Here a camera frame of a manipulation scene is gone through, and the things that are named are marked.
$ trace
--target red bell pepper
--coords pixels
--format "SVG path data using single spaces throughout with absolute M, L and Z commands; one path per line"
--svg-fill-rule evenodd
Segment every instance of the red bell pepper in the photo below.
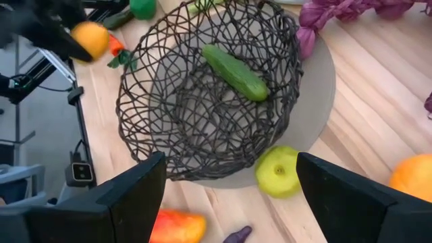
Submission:
M 160 209 L 149 243 L 199 243 L 206 230 L 202 215 Z
M 119 55 L 120 51 L 124 50 L 124 45 L 115 38 L 112 34 L 109 34 L 109 51 L 114 57 Z

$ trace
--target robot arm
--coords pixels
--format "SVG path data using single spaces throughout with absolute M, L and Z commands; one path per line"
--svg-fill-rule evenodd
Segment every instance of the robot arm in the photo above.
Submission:
M 0 0 L 0 48 L 14 41 L 17 34 L 35 47 L 53 51 L 61 57 L 92 61 L 91 55 L 66 31 L 86 21 L 76 0 Z
M 304 196 L 329 243 L 432 242 L 432 204 L 300 153 Z
M 145 243 L 166 181 L 165 154 L 53 207 L 0 207 L 0 242 Z

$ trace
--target green leaf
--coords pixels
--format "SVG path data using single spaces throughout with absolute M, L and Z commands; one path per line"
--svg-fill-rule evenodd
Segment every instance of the green leaf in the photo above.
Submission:
M 114 57 L 108 64 L 107 66 L 110 68 L 118 68 L 118 66 L 120 65 L 119 62 L 119 56 Z
M 119 63 L 125 65 L 130 60 L 130 52 L 127 50 L 121 50 L 118 57 Z
M 132 70 L 132 71 L 135 71 L 136 68 L 137 68 L 137 66 L 138 66 L 138 60 L 135 59 L 135 60 L 132 61 L 132 63 L 130 64 L 131 70 Z

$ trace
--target orange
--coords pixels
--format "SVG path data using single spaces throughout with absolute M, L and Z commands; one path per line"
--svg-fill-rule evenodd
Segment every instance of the orange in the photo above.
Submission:
M 109 44 L 108 30 L 96 22 L 82 22 L 70 32 L 96 61 L 107 51 Z
M 432 155 L 402 161 L 393 172 L 389 187 L 432 203 Z

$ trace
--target pepper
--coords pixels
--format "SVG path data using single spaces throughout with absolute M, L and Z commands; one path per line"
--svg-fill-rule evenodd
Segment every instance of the pepper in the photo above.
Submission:
M 151 20 L 157 11 L 157 0 L 129 0 L 130 11 L 137 20 Z
M 206 230 L 202 215 L 160 209 L 149 243 L 199 243 Z
M 117 57 L 119 55 L 120 51 L 124 50 L 124 45 L 117 40 L 115 36 L 112 34 L 109 35 L 109 51 L 114 57 Z
M 244 243 L 251 232 L 250 226 L 244 226 L 241 230 L 231 233 L 223 243 Z

